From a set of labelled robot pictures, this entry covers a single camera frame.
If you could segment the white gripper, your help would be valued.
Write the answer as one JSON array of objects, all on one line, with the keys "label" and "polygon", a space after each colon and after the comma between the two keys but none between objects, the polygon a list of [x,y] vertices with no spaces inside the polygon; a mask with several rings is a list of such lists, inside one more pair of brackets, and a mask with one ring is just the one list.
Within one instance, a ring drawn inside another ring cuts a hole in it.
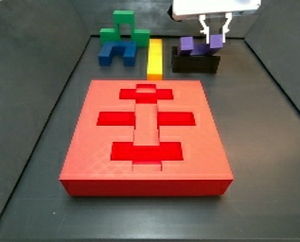
[{"label": "white gripper", "polygon": [[262,4],[262,0],[174,0],[172,17],[176,21],[199,17],[202,24],[200,34],[206,36],[206,42],[210,44],[211,27],[208,25],[207,15],[219,16],[226,13],[226,23],[222,27],[222,37],[226,43],[234,14],[251,14],[260,8]]}]

